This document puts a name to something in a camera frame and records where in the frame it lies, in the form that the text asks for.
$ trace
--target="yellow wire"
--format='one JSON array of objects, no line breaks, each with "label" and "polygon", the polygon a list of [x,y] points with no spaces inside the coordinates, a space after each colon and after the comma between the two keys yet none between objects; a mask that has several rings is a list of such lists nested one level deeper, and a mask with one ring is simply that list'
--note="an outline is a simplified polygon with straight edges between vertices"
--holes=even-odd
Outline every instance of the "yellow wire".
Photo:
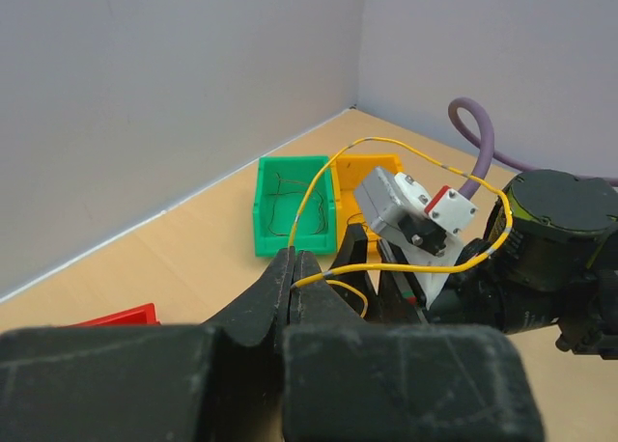
[{"label": "yellow wire", "polygon": [[354,288],[354,287],[350,286],[348,283],[344,283],[343,281],[339,281],[339,280],[326,280],[326,282],[329,285],[341,286],[342,288],[344,288],[344,289],[346,289],[346,290],[356,294],[358,297],[360,297],[361,300],[363,301],[363,311],[360,313],[360,317],[361,318],[365,318],[365,316],[367,315],[367,309],[369,309],[369,299],[367,298],[367,296],[365,294],[363,294],[357,288]]},{"label": "yellow wire", "polygon": [[330,157],[330,159],[326,162],[326,164],[320,169],[320,171],[311,180],[311,183],[309,183],[309,187],[307,188],[307,191],[304,197],[302,198],[302,201],[300,202],[300,206],[298,207],[298,212],[296,213],[296,217],[292,225],[292,229],[290,230],[290,239],[288,240],[288,246],[294,245],[294,239],[295,239],[296,230],[298,227],[298,220],[300,219],[300,215],[304,211],[305,206],[307,205],[307,201],[309,200],[309,197],[311,196],[312,191],[316,187],[316,184],[318,183],[318,180],[320,179],[320,177],[328,169],[328,167],[330,167],[330,165],[337,159],[337,157],[339,157],[341,154],[343,154],[345,151],[349,150],[350,148],[353,148],[354,146],[360,143],[363,143],[365,141],[381,141],[383,143],[391,143],[394,145],[401,146],[402,148],[405,148],[408,151],[413,152],[414,154],[424,158],[425,160],[431,162],[434,165],[437,165],[438,167],[442,167],[443,169],[446,169],[449,172],[452,172],[454,174],[460,175],[462,177],[465,177],[467,179],[480,183],[485,188],[489,189],[490,192],[496,194],[500,198],[500,201],[502,201],[502,205],[504,207],[504,215],[506,217],[506,225],[504,226],[504,230],[502,231],[502,234],[498,237],[498,239],[485,252],[459,265],[426,266],[426,265],[408,265],[408,264],[403,264],[403,263],[401,264],[399,263],[355,263],[351,265],[338,266],[337,268],[332,268],[331,270],[327,270],[323,273],[318,273],[316,275],[311,275],[306,278],[302,278],[301,280],[298,280],[295,282],[295,285],[298,288],[301,286],[308,285],[310,283],[314,283],[321,279],[324,279],[327,276],[341,275],[341,274],[350,273],[353,271],[389,270],[389,271],[405,271],[405,272],[416,272],[416,273],[459,273],[462,271],[466,271],[472,268],[473,266],[481,263],[482,261],[486,260],[491,254],[493,254],[504,243],[506,238],[509,236],[511,229],[513,228],[513,215],[511,213],[511,206],[509,204],[509,200],[506,197],[506,195],[502,192],[501,189],[495,188],[494,186],[491,186],[489,183],[487,183],[483,179],[479,179],[478,177],[474,177],[473,175],[466,174],[465,172],[459,169],[456,169],[455,167],[444,165],[438,160],[434,159],[433,157],[413,148],[410,145],[407,145],[406,143],[403,143],[398,140],[393,140],[391,138],[381,138],[377,136],[370,136],[367,138],[359,138],[358,140],[353,141],[346,147],[339,150],[336,154]]}]

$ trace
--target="tabletop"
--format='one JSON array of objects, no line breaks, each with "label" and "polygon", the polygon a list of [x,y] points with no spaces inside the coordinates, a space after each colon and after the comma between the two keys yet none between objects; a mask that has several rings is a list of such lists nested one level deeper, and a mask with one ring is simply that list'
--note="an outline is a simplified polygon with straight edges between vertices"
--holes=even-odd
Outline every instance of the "tabletop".
[{"label": "tabletop", "polygon": [[[272,155],[330,155],[365,136],[407,142],[463,170],[471,170],[474,163],[464,152],[354,109]],[[350,150],[393,152],[401,157],[406,173],[430,193],[443,184],[463,182],[393,145],[367,142]],[[512,176],[493,166],[487,180],[502,187]],[[252,163],[0,304],[0,331],[72,324],[148,302],[155,304],[164,324],[206,320],[248,288],[267,266],[267,260],[256,258],[253,249],[256,179],[257,163]],[[464,239],[482,234],[494,198],[483,188],[475,195],[480,211],[463,233]],[[328,267],[330,258],[320,260],[322,267]],[[553,344],[557,336],[558,330],[551,327],[510,337],[520,351],[548,440],[614,440],[618,366],[599,357],[562,353]]]}]

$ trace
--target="purple hose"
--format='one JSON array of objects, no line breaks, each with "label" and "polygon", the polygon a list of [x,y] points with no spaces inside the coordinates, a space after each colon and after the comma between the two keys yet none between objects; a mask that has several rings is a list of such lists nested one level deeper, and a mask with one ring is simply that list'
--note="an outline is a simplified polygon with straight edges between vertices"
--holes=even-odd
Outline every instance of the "purple hose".
[{"label": "purple hose", "polygon": [[[467,126],[465,126],[457,112],[458,109],[465,109],[472,115],[476,123],[479,125],[479,133],[481,135],[480,139],[477,138],[476,135],[474,135],[474,133],[467,128]],[[474,166],[474,170],[472,170],[473,176],[483,179],[490,169],[492,157],[495,160],[502,162],[504,165],[513,167],[521,172],[539,169],[538,167],[528,165],[525,162],[519,162],[513,157],[509,157],[508,155],[494,149],[494,133],[490,116],[487,114],[487,111],[483,108],[483,106],[473,99],[470,99],[469,97],[458,97],[457,99],[453,99],[453,101],[451,101],[448,105],[448,117],[463,138],[479,149],[479,157],[476,161],[476,165]],[[581,179],[595,178],[582,175],[578,177]],[[604,178],[604,180],[609,182],[612,186],[618,186],[618,178]],[[477,189],[479,189],[479,184],[475,181],[468,180],[463,184],[460,189],[460,193],[466,196],[467,199],[470,199]]]}]

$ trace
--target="purple cable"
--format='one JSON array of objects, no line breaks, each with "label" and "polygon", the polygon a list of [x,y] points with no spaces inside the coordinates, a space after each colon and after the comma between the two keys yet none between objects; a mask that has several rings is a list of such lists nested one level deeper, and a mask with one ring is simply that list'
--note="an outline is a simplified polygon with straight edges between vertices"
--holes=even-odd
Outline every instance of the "purple cable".
[{"label": "purple cable", "polygon": [[[467,126],[465,126],[457,112],[459,109],[465,109],[472,115],[476,123],[479,125],[479,133],[481,135],[480,139],[476,137],[476,135],[474,135],[474,133],[472,133]],[[479,149],[479,157],[476,161],[476,165],[474,166],[474,170],[472,170],[473,176],[483,179],[490,169],[492,157],[495,160],[502,162],[504,165],[513,167],[521,172],[539,170],[539,167],[534,167],[526,164],[525,162],[520,162],[513,157],[509,157],[505,153],[494,149],[494,133],[490,116],[483,106],[473,99],[470,99],[469,97],[458,97],[457,99],[453,99],[453,101],[451,101],[448,105],[448,117],[463,138]],[[578,177],[584,180],[595,178],[585,175],[579,175]],[[604,180],[609,182],[612,186],[618,186],[618,178],[604,178]],[[460,189],[460,193],[466,196],[467,199],[470,199],[477,189],[479,189],[479,184],[475,181],[468,180],[463,184]]]},{"label": "purple cable", "polygon": [[[465,109],[472,115],[476,124],[479,125],[480,140],[474,136],[474,134],[467,129],[464,122],[462,122],[462,119],[457,113],[458,109]],[[457,99],[453,99],[448,105],[448,117],[465,139],[479,149],[479,156],[476,159],[476,164],[474,164],[474,169],[472,169],[472,175],[479,179],[484,179],[492,165],[493,157],[494,134],[490,116],[487,111],[483,109],[483,106],[475,100],[469,97],[458,97]],[[479,186],[480,184],[476,181],[467,180],[460,188],[460,193],[467,199],[470,199],[474,196],[476,190],[479,189]]]}]

